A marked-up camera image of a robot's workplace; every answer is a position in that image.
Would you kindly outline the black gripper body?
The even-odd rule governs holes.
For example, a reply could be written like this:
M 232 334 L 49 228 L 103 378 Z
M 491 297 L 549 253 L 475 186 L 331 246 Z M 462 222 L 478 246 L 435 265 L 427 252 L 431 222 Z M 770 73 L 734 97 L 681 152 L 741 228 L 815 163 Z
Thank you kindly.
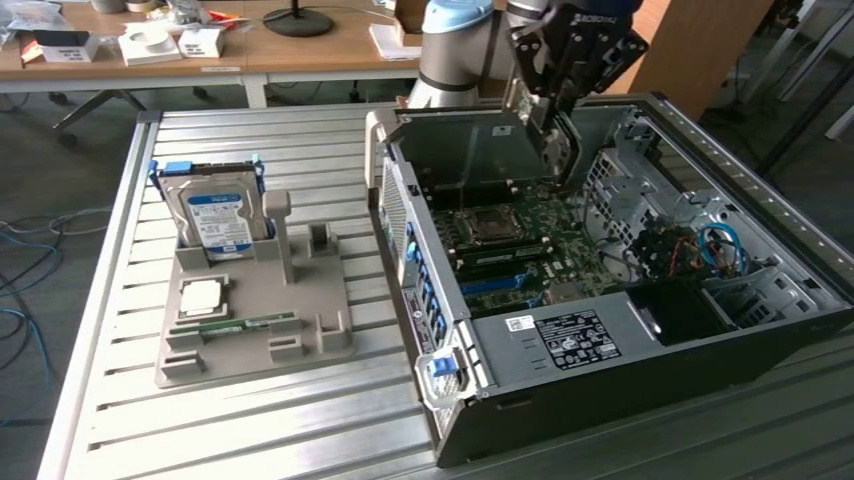
M 641 5 L 642 1 L 538 1 L 545 64 L 558 65 L 569 52 L 571 61 L 633 65 L 645 49 L 633 30 Z

